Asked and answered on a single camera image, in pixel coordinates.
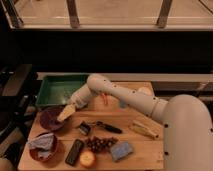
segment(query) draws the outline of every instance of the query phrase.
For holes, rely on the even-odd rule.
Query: dark purple bowl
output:
[[[62,106],[48,107],[44,109],[40,116],[41,126],[49,131],[56,131],[64,126],[66,121],[58,122],[57,117],[64,109]]]

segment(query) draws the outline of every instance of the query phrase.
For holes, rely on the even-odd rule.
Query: knife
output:
[[[119,128],[116,128],[112,125],[109,125],[109,124],[106,124],[106,123],[103,123],[101,121],[97,121],[96,122],[96,125],[101,127],[101,128],[104,128],[105,130],[109,131],[109,132],[113,132],[113,133],[117,133],[117,134],[121,134],[122,133],[122,130],[119,129]]]

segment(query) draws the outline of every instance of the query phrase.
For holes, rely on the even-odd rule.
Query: crumpled paper towel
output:
[[[29,149],[39,148],[38,152],[39,158],[47,158],[51,154],[51,148],[53,146],[54,134],[48,133],[41,136],[38,136],[31,141],[28,141],[27,144]]]

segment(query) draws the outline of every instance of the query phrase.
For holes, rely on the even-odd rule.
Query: blue sponge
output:
[[[127,141],[116,144],[110,148],[110,153],[115,162],[120,160],[121,158],[124,158],[132,152],[133,148]]]

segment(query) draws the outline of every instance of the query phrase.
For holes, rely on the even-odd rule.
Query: black chair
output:
[[[32,88],[37,75],[31,64],[19,65],[13,74],[2,72],[0,75],[5,85],[0,94],[0,143],[18,127],[27,139],[28,129],[25,122],[34,119],[35,115],[24,116],[27,106],[33,100]]]

